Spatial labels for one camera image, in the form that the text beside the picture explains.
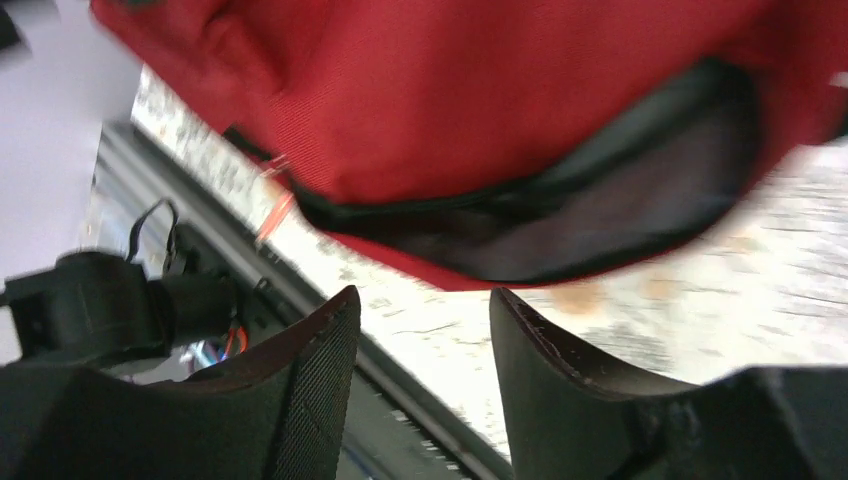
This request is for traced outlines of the orange pen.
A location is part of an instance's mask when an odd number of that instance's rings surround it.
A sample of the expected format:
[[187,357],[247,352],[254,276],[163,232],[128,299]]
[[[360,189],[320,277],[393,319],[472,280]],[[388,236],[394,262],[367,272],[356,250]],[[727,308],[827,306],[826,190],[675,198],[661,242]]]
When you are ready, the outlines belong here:
[[271,237],[294,206],[292,194],[276,180],[276,176],[286,169],[287,162],[285,155],[279,155],[260,174],[266,192],[273,197],[274,205],[259,227],[257,245],[262,245]]

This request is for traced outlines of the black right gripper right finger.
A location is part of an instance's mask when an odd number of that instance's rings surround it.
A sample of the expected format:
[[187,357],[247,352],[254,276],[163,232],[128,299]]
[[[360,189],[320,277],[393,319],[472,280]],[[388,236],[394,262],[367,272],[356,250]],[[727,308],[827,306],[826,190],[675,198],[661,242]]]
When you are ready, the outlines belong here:
[[491,340],[518,479],[843,479],[847,372],[750,367],[703,386],[627,363],[513,292]]

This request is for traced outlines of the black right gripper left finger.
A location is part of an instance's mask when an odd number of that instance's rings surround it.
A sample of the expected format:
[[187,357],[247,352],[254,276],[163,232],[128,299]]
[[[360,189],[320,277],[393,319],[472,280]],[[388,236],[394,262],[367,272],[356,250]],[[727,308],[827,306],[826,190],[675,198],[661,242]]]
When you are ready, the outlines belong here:
[[284,331],[184,381],[86,367],[1,371],[5,479],[332,479],[357,342],[348,286]]

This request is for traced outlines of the red student backpack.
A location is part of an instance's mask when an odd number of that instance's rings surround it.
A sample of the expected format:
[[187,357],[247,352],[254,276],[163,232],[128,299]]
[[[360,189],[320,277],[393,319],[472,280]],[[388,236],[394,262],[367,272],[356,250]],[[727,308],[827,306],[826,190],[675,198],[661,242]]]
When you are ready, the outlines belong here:
[[694,240],[847,116],[843,1],[95,1],[350,248],[447,290]]

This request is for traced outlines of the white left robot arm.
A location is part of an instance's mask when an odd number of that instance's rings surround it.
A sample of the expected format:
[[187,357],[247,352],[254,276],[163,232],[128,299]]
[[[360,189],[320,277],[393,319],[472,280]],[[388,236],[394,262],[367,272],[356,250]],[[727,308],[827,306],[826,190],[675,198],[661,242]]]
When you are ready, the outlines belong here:
[[236,283],[215,273],[146,276],[118,255],[82,251],[53,268],[10,278],[23,362],[135,373],[175,347],[224,335],[239,306]]

